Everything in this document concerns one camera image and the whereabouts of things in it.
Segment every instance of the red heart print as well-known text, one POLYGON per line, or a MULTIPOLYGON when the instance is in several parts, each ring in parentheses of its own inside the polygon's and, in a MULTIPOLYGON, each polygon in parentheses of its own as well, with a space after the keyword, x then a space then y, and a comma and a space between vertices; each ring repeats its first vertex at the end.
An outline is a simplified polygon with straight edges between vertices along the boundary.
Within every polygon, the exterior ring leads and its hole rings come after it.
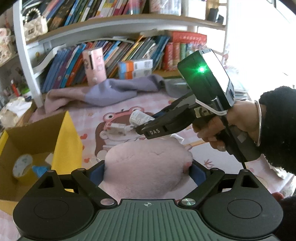
POLYGON ((83 136, 80 136, 81 140, 85 140, 87 138, 87 134, 83 134, 83 136))

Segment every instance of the stuffed animal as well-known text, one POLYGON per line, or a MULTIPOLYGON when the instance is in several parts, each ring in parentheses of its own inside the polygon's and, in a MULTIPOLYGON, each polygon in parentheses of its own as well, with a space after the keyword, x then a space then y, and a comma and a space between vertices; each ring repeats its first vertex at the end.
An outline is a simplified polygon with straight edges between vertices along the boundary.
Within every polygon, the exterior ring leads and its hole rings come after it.
POLYGON ((192 154, 175 138, 125 142, 105 158, 100 185, 117 200, 161 199, 189 180, 192 154))

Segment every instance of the roll of tape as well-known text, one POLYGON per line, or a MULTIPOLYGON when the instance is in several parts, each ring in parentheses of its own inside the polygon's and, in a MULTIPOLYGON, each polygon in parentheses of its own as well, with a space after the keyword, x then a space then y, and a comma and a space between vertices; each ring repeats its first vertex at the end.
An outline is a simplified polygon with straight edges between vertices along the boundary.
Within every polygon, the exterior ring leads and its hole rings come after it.
POLYGON ((33 157, 29 154, 21 155, 15 162, 12 175, 22 184, 34 183, 36 175, 32 170, 33 157))

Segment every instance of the white handbag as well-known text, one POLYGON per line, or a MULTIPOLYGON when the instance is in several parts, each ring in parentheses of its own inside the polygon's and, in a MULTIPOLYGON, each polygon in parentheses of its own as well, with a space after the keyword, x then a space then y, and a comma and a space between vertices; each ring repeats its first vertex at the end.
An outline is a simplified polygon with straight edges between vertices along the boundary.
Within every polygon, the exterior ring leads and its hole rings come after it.
POLYGON ((12 42, 15 40, 8 28, 0 28, 0 66, 8 61, 14 54, 12 42))
POLYGON ((41 15, 37 8, 32 8, 25 17, 24 24, 25 39, 29 41, 37 36, 46 34, 48 32, 48 27, 46 23, 46 18, 41 15), (28 22, 28 17, 31 13, 37 13, 38 17, 28 22))

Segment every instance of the silver bracelet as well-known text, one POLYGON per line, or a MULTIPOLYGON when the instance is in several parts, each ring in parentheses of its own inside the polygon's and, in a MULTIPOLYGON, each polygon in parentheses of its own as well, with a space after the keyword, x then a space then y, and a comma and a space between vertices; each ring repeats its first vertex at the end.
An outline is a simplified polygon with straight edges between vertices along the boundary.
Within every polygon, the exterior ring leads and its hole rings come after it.
POLYGON ((259 134, 258 134, 258 141, 257 141, 257 147, 260 146, 261 143, 261 132, 262 132, 262 112, 261 112, 261 106, 257 100, 254 101, 257 107, 258 111, 258 118, 259 118, 259 134))

